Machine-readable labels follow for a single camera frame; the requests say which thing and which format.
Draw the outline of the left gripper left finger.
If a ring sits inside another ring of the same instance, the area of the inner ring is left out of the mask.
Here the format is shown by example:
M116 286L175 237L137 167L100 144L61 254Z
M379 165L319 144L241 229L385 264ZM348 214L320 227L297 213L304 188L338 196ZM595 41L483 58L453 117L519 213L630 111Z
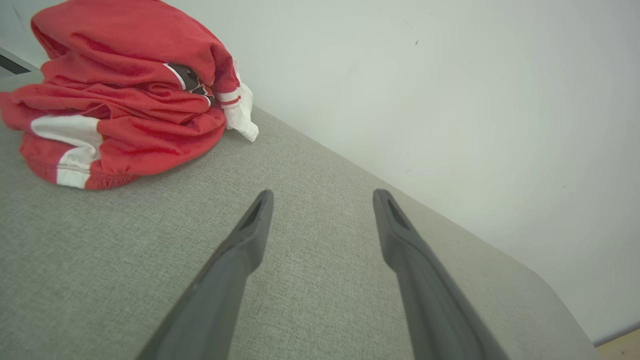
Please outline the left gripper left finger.
M249 276L265 255L274 194L261 191L146 342L139 360L226 360Z

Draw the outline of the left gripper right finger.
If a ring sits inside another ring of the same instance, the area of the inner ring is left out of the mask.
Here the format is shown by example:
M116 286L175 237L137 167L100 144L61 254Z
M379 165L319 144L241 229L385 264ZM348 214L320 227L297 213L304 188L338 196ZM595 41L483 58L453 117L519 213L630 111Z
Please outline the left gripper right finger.
M507 355L390 191L373 193L382 257L398 281L416 360L505 360Z

